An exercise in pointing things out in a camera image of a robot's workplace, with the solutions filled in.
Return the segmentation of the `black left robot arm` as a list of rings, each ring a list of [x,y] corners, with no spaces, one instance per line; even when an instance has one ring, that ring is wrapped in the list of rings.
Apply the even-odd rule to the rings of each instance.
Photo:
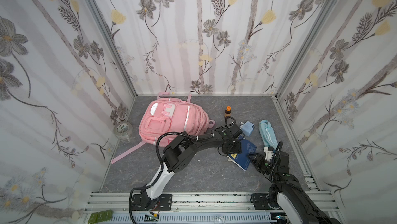
[[[235,118],[227,116],[225,119],[233,121],[205,135],[193,136],[185,131],[167,132],[156,140],[155,151],[160,162],[158,171],[148,184],[130,191],[128,212],[133,224],[136,223],[133,209],[140,207],[151,211],[156,208],[172,176],[184,170],[196,153],[209,148],[222,149],[219,152],[221,156],[242,152],[240,137],[243,136],[243,131],[236,124]]]

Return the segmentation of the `blue notebook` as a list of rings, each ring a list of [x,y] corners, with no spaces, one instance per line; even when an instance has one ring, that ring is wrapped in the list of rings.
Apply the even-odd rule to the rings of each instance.
[[[232,162],[241,168],[243,171],[247,171],[250,160],[249,155],[256,152],[257,146],[247,139],[241,140],[242,152],[240,154],[230,154],[228,155],[228,162]]]

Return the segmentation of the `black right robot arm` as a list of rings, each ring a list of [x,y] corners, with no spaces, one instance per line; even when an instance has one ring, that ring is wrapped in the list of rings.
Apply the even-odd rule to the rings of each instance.
[[[256,210],[282,210],[291,224],[338,224],[307,195],[296,176],[289,172],[289,154],[282,151],[283,142],[270,150],[268,155],[247,155],[260,174],[270,182],[267,194],[252,194],[250,201]]]

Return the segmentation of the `pink student backpack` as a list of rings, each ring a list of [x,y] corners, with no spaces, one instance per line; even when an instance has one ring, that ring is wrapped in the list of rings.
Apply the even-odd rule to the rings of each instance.
[[[186,132],[189,135],[202,135],[213,128],[215,121],[197,104],[191,102],[192,95],[186,100],[171,97],[168,92],[161,92],[151,102],[139,124],[138,133],[141,142],[111,160],[118,162],[145,144],[155,145],[158,138],[166,132]]]

